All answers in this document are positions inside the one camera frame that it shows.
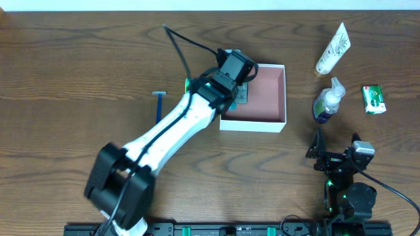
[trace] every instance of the white pump cap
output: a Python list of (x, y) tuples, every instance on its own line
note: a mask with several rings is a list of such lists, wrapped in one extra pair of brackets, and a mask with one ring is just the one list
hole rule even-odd
[(346, 94), (346, 89), (340, 84), (339, 80), (334, 77), (331, 79), (333, 87), (324, 96), (324, 102), (329, 106), (337, 105), (341, 98)]

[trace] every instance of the white wall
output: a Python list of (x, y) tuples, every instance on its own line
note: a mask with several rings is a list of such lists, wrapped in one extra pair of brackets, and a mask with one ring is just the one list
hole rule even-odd
[(0, 0), (0, 7), (5, 11), (420, 10), (420, 0)]

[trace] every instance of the green label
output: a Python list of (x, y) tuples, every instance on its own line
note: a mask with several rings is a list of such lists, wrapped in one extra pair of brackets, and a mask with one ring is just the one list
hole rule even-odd
[(324, 105), (322, 104), (322, 100), (319, 100), (317, 103), (314, 104), (315, 118), (318, 118), (318, 116), (320, 116), (323, 111)]

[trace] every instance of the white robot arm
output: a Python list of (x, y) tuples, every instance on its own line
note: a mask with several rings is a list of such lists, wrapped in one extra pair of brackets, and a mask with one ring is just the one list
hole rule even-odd
[[(252, 67), (255, 74), (248, 76)], [(190, 92), (146, 134), (121, 149), (108, 144), (100, 150), (85, 188), (86, 198), (110, 216), (100, 236), (111, 224), (121, 236), (144, 234), (147, 224), (143, 216), (152, 203), (160, 170), (189, 138), (227, 111), (237, 86), (253, 79), (257, 72), (254, 61), (232, 51), (220, 68), (191, 80)]]

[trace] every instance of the plastic bottle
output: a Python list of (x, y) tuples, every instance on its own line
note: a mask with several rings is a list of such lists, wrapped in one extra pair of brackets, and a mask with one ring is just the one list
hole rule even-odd
[(319, 97), (315, 99), (312, 106), (315, 121), (324, 124), (339, 110), (339, 102), (346, 94), (346, 89), (334, 77), (331, 79), (332, 88), (324, 89)]

